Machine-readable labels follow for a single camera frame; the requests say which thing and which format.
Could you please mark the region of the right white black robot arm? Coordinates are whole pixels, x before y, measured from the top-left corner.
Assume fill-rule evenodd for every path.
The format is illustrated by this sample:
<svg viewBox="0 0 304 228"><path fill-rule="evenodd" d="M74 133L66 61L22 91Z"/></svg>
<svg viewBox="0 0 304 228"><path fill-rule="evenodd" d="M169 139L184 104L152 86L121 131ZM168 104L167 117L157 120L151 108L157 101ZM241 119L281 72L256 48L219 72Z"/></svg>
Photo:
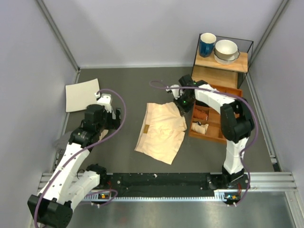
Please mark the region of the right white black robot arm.
<svg viewBox="0 0 304 228"><path fill-rule="evenodd" d="M222 166L222 183L233 188L244 176L242 163L245 148L255 128L252 109L247 101L236 95L229 95L213 88L207 82L192 80L190 75L182 76L178 85L167 89L172 93L174 103L181 114L185 114L197 101L206 104L220 116L220 129L226 139L226 158Z"/></svg>

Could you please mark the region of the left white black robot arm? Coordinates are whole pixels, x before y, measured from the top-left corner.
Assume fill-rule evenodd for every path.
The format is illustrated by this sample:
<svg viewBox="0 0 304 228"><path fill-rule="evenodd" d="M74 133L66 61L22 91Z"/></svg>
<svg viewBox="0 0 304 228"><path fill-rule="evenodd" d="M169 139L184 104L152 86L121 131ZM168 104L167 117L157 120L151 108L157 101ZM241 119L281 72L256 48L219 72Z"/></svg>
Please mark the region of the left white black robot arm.
<svg viewBox="0 0 304 228"><path fill-rule="evenodd" d="M73 179L92 149L109 139L107 131L117 133L124 120L120 108L107 111L105 105L92 104L85 109L84 118L71 133L65 153L51 178L37 195L28 199L35 227L40 224L52 228L67 227L85 196L95 187L107 185L105 168L97 164L88 166L76 182Z"/></svg>

